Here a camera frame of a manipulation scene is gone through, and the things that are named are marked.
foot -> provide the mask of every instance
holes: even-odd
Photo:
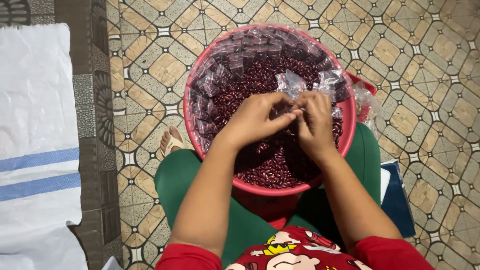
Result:
[[[176,127],[171,126],[169,131],[170,133],[168,133],[168,131],[165,131],[165,133],[162,135],[162,140],[160,141],[160,149],[162,149],[164,153],[165,153],[165,150],[167,149],[167,143],[170,140],[170,134],[172,134],[172,136],[175,139],[183,142],[183,140],[181,139],[180,133]],[[174,146],[172,147],[172,150],[170,152],[177,151],[179,149],[180,147]]]

red kidney bean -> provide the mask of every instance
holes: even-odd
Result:
[[[290,69],[302,76],[307,89],[319,83],[317,73],[332,69],[331,62],[322,57],[309,64],[294,58],[280,57],[277,61],[267,59],[246,66],[242,78],[212,97],[219,115],[214,119],[218,130],[230,120],[245,98],[252,94],[272,93],[277,87],[275,75]],[[332,133],[338,149],[343,133],[342,119],[333,118]],[[265,188],[296,187],[316,178],[321,172],[315,163],[302,151],[298,142],[298,127],[295,123],[260,142],[244,147],[235,161],[235,176],[245,183]]]

cartoon print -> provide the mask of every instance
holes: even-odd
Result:
[[[274,236],[268,239],[266,244],[264,244],[266,249],[254,250],[250,252],[250,255],[259,257],[260,255],[271,256],[288,252],[297,246],[294,245],[294,243],[300,243],[300,241],[291,238],[290,234],[287,232],[277,232]]]
[[[315,270],[319,263],[317,258],[285,252],[271,258],[265,270]]]
[[[258,264],[256,262],[248,262],[246,266],[239,263],[230,264],[225,270],[258,270]]]
[[[325,246],[322,246],[322,245],[317,245],[317,244],[304,245],[303,247],[308,249],[308,250],[321,250],[321,251],[325,251],[325,252],[328,252],[328,253],[331,253],[331,254],[342,254],[338,250],[334,250],[334,249],[331,249],[331,248],[328,248],[328,247],[325,247]]]
[[[319,235],[318,233],[305,231],[305,234],[310,238],[310,241],[314,242],[317,245],[321,245],[324,247],[334,249],[336,251],[340,251],[340,247],[337,244]]]
[[[366,266],[363,262],[359,260],[347,260],[347,263],[358,270],[372,270],[370,267]]]

blue stripe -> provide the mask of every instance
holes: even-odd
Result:
[[[80,173],[70,173],[0,186],[0,202],[68,188],[80,187]]]
[[[0,172],[14,171],[23,168],[77,160],[79,148],[69,148],[51,152],[25,155],[11,159],[0,160]]]

beige sandal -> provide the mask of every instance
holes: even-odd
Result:
[[[158,145],[160,146],[161,145],[161,142],[162,142],[162,136],[165,134],[165,131],[168,131],[168,134],[170,134],[170,140],[167,142],[167,148],[165,149],[165,152],[162,151],[162,148],[160,148],[160,153],[162,153],[162,156],[163,157],[166,157],[168,154],[170,154],[171,150],[172,150],[172,147],[176,146],[178,148],[187,148],[187,146],[185,145],[185,143],[177,140],[176,138],[174,138],[172,136],[172,133],[170,133],[170,128],[173,127],[174,129],[176,129],[178,131],[178,133],[180,134],[180,138],[182,141],[185,141],[185,138],[183,137],[182,133],[174,126],[168,126],[166,128],[164,128],[161,133],[160,133],[160,137],[158,138]]]

